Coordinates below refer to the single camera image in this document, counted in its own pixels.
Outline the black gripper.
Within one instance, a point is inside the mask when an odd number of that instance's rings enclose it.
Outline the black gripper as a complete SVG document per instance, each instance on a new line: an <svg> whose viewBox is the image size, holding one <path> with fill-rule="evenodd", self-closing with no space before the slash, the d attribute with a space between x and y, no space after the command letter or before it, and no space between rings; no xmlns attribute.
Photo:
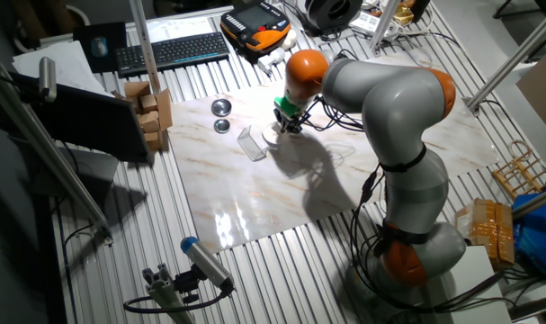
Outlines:
<svg viewBox="0 0 546 324"><path fill-rule="evenodd" d="M276 119L281 126L281 133L291 133L292 131L294 134L299 134L302 132L302 124L309 119L309 113L304 112L300 115L288 117L283 111L277 110Z"/></svg>

